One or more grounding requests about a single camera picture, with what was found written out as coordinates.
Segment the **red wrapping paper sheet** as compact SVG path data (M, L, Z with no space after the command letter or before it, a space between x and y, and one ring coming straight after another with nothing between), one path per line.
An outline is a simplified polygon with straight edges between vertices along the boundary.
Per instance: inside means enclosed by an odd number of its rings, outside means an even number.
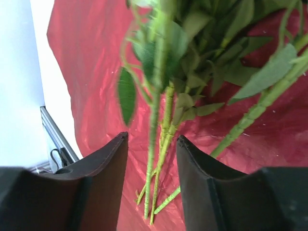
M144 206L135 203L135 192L145 181L150 109L138 96L135 116L126 126L118 105L119 47L132 19L122 0L57 0L47 37L71 97L81 154L92 154L118 133L129 132L118 230L183 231L180 196L155 216L153 225L143 217ZM308 76L301 76L219 160L245 173L263 166L307 166Z

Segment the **orange flower stem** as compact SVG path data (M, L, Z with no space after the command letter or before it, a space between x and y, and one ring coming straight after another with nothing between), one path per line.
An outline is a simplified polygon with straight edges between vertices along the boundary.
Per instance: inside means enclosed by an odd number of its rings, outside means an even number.
M256 68L257 72L245 84L240 85L239 91L231 97L229 104L256 94L259 94L260 98L211 152L212 157L217 157L230 146L299 78L300 71L307 70L308 34L304 31L304 25L308 5L302 0L274 0L274 2L279 6L277 11L284 10L278 26L277 49L262 68Z

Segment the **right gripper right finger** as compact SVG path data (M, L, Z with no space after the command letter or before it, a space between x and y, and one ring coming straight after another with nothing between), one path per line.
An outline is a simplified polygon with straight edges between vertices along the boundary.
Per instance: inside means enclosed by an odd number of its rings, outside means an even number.
M305 231L308 169L235 170L177 139L180 194L188 231Z

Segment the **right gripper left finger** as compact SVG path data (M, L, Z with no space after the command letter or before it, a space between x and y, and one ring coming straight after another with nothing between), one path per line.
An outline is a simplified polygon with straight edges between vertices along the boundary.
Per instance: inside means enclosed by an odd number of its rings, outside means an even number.
M128 133L56 173L0 169L3 231L114 231L128 158Z

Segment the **dusty pink flower stem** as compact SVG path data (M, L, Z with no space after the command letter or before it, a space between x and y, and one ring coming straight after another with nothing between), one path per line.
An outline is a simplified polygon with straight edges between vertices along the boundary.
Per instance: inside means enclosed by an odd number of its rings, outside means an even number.
M165 109L161 124L158 163L152 174L151 194L155 215L169 203L157 205L158 181L166 154L180 125L197 116L209 115L220 103L197 107L196 102L208 82L214 95L225 81L245 84L257 72L244 66L242 59L270 42L269 37L247 37L242 32L279 9L272 0L178 0L176 22L188 35L186 53L179 61L171 88L164 93Z

